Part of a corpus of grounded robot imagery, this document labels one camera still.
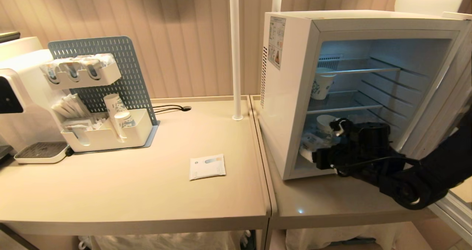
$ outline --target white organizer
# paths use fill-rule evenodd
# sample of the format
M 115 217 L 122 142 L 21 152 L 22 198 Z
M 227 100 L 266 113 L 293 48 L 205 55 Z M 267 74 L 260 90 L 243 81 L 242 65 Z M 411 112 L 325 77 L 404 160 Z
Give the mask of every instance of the white organizer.
M 128 147 L 143 146 L 152 130 L 152 124 L 147 109 L 129 110 L 136 125 L 123 128 L 126 139 L 121 142 L 118 134 L 113 129 L 110 119 L 100 127 L 100 129 L 85 131 L 89 139 L 89 144 L 83 145 L 72 132 L 61 131 L 66 142 L 75 152 L 87 152 L 107 149 L 123 149 Z
M 98 70 L 101 74 L 101 79 L 94 80 L 89 76 L 87 70 L 78 70 L 77 73 L 80 77 L 78 82 L 74 82 L 66 72 L 57 72 L 56 76 L 60 80 L 58 84 L 54 84 L 49 81 L 48 77 L 44 74 L 46 81 L 48 82 L 51 89 L 71 89 L 71 88 L 82 88 L 82 87 L 95 87 L 110 85 L 117 81 L 121 77 L 121 72 L 118 65 L 115 63 L 102 67 Z

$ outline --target mini fridge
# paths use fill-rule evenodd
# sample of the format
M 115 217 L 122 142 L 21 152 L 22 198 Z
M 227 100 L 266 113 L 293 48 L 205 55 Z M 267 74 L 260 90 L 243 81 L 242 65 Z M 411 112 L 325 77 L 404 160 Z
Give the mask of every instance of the mini fridge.
M 376 10 L 265 13 L 259 121 L 282 179 L 334 173 L 299 152 L 321 114 L 385 122 L 411 158 L 435 149 L 471 95 L 471 27 Z M 334 77 L 322 100 L 310 97 L 317 74 Z

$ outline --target blue pegboard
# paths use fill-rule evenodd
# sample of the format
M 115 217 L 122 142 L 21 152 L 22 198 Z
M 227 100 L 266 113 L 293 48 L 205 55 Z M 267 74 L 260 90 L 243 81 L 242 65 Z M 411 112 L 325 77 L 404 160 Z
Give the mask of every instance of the blue pegboard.
M 121 79 L 111 85 L 75 88 L 70 89 L 70 92 L 78 94 L 90 112 L 106 112 L 103 97 L 111 93 L 118 93 L 128 109 L 147 108 L 152 125 L 157 125 L 135 48 L 129 37 L 56 41 L 50 42 L 48 48 L 54 59 L 97 53 L 113 54 L 121 72 Z

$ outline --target table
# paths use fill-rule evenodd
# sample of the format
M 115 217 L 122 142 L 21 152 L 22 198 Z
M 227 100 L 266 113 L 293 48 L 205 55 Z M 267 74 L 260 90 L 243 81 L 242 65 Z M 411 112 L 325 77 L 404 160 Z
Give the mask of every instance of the table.
M 251 96 L 256 120 L 259 100 L 260 96 Z M 258 122 L 256 129 L 263 164 L 266 166 L 266 178 L 270 179 L 268 190 L 273 203 L 267 246 L 270 245 L 273 230 L 373 225 L 436 218 L 428 208 L 417 211 L 405 209 L 380 193 L 379 188 L 352 177 L 328 175 L 282 181 Z
M 258 229 L 271 214 L 248 96 L 154 99 L 152 146 L 0 168 L 0 222 L 35 235 L 132 235 Z M 189 181 L 190 158 L 224 154 L 226 176 Z

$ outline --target warning sticker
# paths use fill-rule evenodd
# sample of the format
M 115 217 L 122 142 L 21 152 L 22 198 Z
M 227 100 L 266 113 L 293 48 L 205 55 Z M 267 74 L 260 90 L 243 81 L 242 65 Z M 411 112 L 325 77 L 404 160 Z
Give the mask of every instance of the warning sticker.
M 280 70 L 284 46 L 285 18 L 270 17 L 268 60 Z

